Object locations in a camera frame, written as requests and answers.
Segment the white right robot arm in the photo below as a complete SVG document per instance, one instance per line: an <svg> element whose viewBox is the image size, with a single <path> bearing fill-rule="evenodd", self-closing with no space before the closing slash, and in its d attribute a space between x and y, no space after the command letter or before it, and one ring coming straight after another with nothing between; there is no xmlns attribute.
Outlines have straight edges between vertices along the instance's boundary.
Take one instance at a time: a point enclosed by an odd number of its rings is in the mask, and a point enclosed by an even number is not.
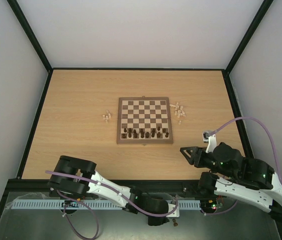
<svg viewBox="0 0 282 240"><path fill-rule="evenodd" d="M205 196L221 195L253 205L282 223L282 184L265 161L244 157L224 142L212 152L204 147L182 147L190 165L208 168L199 179L198 191Z"/></svg>

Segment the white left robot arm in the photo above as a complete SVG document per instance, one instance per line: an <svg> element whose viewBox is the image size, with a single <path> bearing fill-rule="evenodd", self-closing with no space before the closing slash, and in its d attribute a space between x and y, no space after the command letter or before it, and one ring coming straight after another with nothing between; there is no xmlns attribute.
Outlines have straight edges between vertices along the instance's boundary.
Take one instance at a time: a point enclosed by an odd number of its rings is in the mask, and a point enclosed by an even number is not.
<svg viewBox="0 0 282 240"><path fill-rule="evenodd" d="M96 170L96 163L80 158L62 155L53 171L47 171L48 187L69 197L86 197L93 194L110 201L124 211L148 216L148 225L160 226L168 218L178 218L179 207L166 200L144 195L133 187L117 185Z"/></svg>

